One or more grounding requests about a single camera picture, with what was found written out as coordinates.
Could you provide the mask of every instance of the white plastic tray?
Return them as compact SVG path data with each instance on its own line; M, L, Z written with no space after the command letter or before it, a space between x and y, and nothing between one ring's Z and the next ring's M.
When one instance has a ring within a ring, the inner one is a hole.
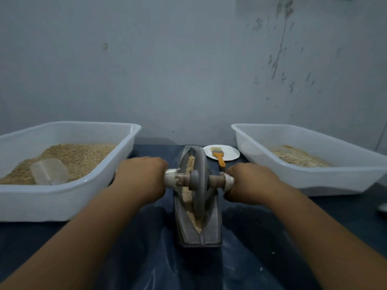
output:
M117 144L85 177L61 185L0 185L0 221L65 221L111 181L120 161L133 150L141 126L129 123L51 122L0 136L0 177L27 158L61 143Z
M268 166L282 181L309 196L362 193L387 172L387 156L306 128L278 124L233 124L231 128L239 151L250 162ZM300 148L333 167L288 164L269 151L279 145Z

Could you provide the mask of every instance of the hand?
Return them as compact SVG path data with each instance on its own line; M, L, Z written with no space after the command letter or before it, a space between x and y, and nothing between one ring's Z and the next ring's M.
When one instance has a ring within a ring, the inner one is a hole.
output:
M266 205L286 185L268 167L251 163L238 163L227 174L234 177L234 187L223 197L247 205Z
M112 187L134 194L142 205L153 203L165 194L164 173L168 164L161 158L132 158L119 165Z

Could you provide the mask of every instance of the brush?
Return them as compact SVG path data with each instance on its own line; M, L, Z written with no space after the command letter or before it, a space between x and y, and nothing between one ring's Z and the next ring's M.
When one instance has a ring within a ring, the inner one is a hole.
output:
M223 160L223 156L225 155L225 153L222 151L222 148L220 148L220 147L213 147L213 148L211 148L211 152L212 152L212 155L218 159L219 167L221 168L221 170L222 171L225 170L226 169L226 163Z

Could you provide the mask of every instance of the dark blue tabletop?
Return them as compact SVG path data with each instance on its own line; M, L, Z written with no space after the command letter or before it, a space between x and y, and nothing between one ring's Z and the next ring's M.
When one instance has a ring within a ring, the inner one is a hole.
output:
M176 167L182 146L135 145L130 157L159 156ZM215 172L217 163L209 159ZM234 162L246 162L241 156ZM387 220L376 207L387 189L313 200L365 243L387 257ZM142 208L112 247L96 289L319 289L282 224L264 206L221 198L223 244L185 249L176 244L172 191ZM51 238L64 222L0 223L0 281Z

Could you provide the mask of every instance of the white object at table edge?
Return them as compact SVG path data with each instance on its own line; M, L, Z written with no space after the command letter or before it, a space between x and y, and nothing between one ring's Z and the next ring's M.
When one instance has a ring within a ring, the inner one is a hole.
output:
M224 153L224 156L223 156L224 161L236 160L241 155L241 153L236 148L229 145L208 145L203 148L207 157L217 160L217 158L212 154L212 151L211 151L211 148L215 148L215 147L222 149Z

